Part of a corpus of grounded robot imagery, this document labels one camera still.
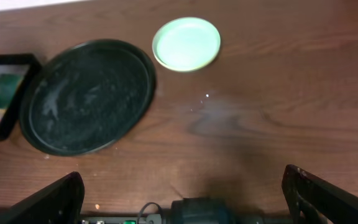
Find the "black round tray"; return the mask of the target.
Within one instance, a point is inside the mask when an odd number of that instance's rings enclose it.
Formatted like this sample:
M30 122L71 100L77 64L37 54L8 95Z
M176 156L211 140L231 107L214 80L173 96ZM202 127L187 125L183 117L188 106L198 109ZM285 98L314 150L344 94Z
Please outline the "black round tray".
M76 45L47 62L26 89L22 134L54 156L98 151L140 121L155 86L155 67L135 45L114 39Z

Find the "light blue plate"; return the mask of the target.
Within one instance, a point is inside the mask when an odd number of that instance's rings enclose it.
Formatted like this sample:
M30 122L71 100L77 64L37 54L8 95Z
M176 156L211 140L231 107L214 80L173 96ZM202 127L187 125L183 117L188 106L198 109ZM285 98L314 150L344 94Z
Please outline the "light blue plate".
M159 28L152 40L156 61L176 72L193 72L208 66L220 48L217 28L199 17L172 20Z

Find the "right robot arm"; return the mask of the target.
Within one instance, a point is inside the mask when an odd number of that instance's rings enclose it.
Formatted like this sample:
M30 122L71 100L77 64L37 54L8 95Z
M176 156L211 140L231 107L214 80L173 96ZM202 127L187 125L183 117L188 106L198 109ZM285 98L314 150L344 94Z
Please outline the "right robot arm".
M85 197L83 180L78 172L72 172L0 213L0 223L358 223L358 197L298 166L286 166L282 191L290 212L288 218L237 215L215 198L176 200L170 209L159 207L150 215L141 208L134 217L89 217L80 214Z

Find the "green yellow sponge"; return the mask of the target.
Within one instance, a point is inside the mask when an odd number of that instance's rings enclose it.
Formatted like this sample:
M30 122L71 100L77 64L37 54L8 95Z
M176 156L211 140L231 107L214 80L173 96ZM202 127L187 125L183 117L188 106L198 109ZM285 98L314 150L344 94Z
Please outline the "green yellow sponge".
M19 74L0 74L0 115L6 113L23 79L24 76Z

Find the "black rectangular water tray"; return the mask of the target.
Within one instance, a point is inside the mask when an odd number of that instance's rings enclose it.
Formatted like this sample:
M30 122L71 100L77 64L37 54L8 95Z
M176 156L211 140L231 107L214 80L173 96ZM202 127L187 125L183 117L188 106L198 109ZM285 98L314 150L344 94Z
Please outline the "black rectangular water tray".
M34 54L0 55L0 74L14 73L24 79L5 114L0 115L0 141L7 139L19 119L19 111L26 89L32 79L41 71L42 65Z

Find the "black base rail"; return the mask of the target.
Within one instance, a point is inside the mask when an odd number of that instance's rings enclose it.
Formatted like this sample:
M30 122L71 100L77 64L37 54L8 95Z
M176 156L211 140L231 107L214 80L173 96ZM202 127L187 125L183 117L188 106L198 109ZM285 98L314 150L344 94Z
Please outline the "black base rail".
M136 217L82 217L80 224L163 224L171 221L162 220L158 214L142 217L137 221ZM246 215L235 218L235 224L293 224L290 218L264 218L258 215Z

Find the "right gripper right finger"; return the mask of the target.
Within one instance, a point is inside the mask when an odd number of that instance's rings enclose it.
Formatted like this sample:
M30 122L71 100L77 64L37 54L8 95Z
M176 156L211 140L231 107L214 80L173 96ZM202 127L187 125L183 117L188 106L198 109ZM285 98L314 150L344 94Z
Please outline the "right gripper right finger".
M358 197L298 166L286 166L282 190L294 223L358 223Z

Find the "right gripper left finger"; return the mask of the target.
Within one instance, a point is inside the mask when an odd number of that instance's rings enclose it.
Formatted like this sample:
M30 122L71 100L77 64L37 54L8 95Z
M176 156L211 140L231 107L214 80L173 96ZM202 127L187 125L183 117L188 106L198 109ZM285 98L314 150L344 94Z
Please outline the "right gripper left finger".
M0 224L79 223L84 197L81 175L71 172L0 213Z

